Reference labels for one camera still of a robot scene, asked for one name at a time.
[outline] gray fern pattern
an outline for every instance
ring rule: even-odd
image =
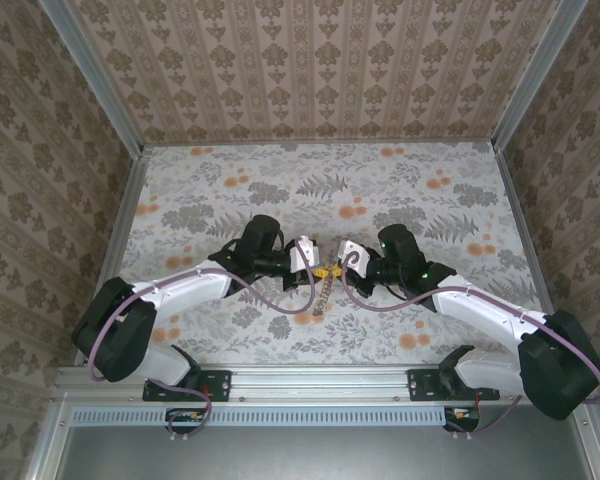
[[[341,240],[379,249],[378,230],[402,223],[428,260],[449,265],[511,302],[538,308],[488,143],[194,150],[195,155],[185,147],[153,149],[139,200],[144,207],[134,217],[120,273],[125,280],[158,279],[191,268],[240,237],[258,214],[280,222],[285,242],[298,235],[315,238],[325,263],[334,261]],[[2,275],[1,268],[3,282],[17,282],[11,270]],[[261,278],[253,287],[289,309],[309,298],[306,286],[282,291],[281,279]],[[396,300],[377,288],[367,302],[384,306]],[[438,362],[461,344],[498,348],[471,327],[423,307],[365,311],[351,303],[339,280],[322,315],[311,315],[313,307],[281,315],[241,290],[160,320],[152,341],[178,345],[203,364],[422,363]],[[47,360],[7,347],[0,343],[5,368],[41,374]]]

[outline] gray panel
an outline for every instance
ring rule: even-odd
[[[523,407],[469,441],[440,427],[211,427],[186,442],[162,428],[75,428],[58,478],[583,480],[586,465],[571,419]]]

